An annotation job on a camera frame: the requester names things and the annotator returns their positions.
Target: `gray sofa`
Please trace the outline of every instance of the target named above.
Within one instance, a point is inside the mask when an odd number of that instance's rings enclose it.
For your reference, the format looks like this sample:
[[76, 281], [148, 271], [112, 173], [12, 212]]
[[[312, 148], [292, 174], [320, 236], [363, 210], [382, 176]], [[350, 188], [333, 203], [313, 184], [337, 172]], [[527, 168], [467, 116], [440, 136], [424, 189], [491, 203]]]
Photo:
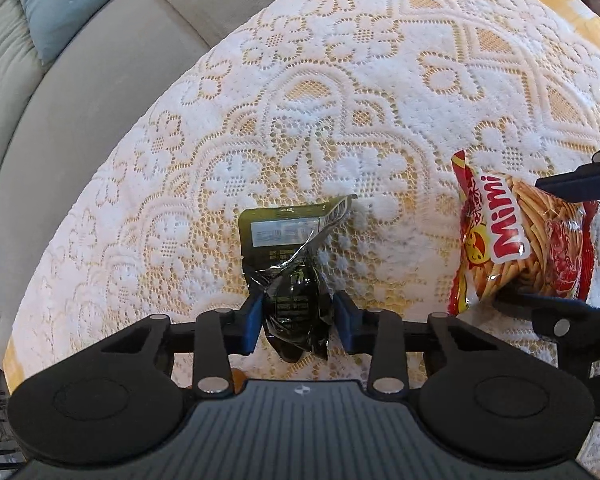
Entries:
[[0, 168], [0, 363], [40, 256], [148, 107], [273, 0], [111, 0], [48, 70]]

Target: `white lace tablecloth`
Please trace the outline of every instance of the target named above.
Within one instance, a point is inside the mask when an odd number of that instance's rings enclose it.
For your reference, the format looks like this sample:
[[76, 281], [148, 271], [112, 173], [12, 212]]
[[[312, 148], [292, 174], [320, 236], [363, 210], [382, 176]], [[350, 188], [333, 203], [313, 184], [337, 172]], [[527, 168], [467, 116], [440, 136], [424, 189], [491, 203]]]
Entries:
[[[600, 148], [600, 21], [577, 0], [542, 1], [263, 10], [160, 97], [84, 189], [22, 301], [11, 387], [150, 313], [181, 322], [239, 306], [237, 215], [256, 206], [356, 193], [352, 218], [318, 254], [331, 285], [407, 319], [444, 310], [459, 261], [451, 155], [465, 149], [475, 166], [534, 182]], [[593, 239], [589, 299], [600, 305], [600, 214]], [[528, 324], [488, 310], [479, 322], [554, 360]], [[261, 340], [234, 365], [252, 377], [364, 380], [368, 359], [334, 341], [328, 363], [289, 365]], [[190, 370], [180, 356], [174, 379], [189, 384]], [[581, 460], [600, 476], [600, 425]]]

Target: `circular pad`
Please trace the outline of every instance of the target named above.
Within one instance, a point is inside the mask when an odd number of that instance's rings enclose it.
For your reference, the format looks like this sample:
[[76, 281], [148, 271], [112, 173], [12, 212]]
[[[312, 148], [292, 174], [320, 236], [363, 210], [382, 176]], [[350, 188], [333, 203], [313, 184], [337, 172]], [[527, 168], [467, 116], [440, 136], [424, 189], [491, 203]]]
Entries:
[[9, 422], [29, 458], [110, 465], [147, 452], [174, 433], [184, 400], [164, 373], [134, 355], [74, 358], [28, 379], [10, 399]]
[[466, 352], [433, 374], [421, 418], [451, 449], [483, 463], [538, 466], [574, 458], [594, 403], [575, 377], [546, 363], [495, 351]]

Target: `light green cushion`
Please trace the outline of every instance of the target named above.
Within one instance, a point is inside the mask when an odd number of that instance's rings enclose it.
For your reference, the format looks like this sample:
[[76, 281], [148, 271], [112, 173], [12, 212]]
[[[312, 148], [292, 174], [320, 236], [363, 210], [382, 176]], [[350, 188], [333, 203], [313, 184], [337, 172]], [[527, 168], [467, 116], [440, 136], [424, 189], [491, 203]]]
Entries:
[[0, 0], [0, 165], [44, 75], [19, 0]]

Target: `red snack bag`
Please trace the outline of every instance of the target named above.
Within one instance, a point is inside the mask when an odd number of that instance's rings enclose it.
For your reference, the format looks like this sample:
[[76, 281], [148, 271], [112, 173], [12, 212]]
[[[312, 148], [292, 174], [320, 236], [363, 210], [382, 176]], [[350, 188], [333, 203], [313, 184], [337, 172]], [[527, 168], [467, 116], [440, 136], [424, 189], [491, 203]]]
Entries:
[[452, 165], [464, 205], [449, 313], [464, 312], [507, 283], [521, 292], [586, 300], [598, 204], [571, 204], [510, 175], [475, 170], [464, 152]]

